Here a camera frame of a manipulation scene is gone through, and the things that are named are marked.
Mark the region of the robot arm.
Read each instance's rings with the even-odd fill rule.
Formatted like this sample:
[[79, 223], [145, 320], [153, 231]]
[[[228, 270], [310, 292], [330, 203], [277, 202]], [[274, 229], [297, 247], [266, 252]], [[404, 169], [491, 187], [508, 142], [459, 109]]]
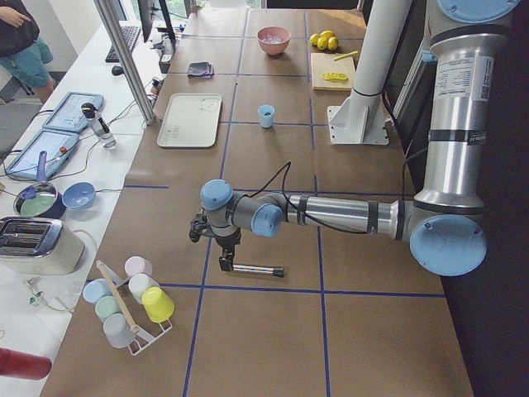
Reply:
[[356, 235], [385, 234], [407, 242], [417, 263], [441, 276], [464, 275], [487, 254], [481, 225], [483, 201], [476, 192], [494, 57], [507, 42], [514, 1], [430, 1], [418, 55], [436, 63], [427, 158], [422, 189], [407, 198], [404, 185], [380, 201], [381, 193], [341, 198], [288, 194], [284, 187], [256, 191], [225, 180], [205, 183], [201, 211], [189, 238], [214, 240], [226, 272], [259, 273], [235, 263], [243, 231], [273, 237], [285, 222], [315, 225]]

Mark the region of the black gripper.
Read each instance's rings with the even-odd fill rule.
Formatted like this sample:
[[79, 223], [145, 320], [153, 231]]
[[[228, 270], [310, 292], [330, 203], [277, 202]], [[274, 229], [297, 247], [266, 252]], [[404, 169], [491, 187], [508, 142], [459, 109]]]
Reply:
[[223, 213], [207, 210], [197, 213], [190, 222], [188, 235], [193, 243], [197, 243], [201, 237], [214, 238], [222, 248], [218, 258], [221, 270], [234, 270], [234, 250], [241, 243], [241, 230], [231, 225]]

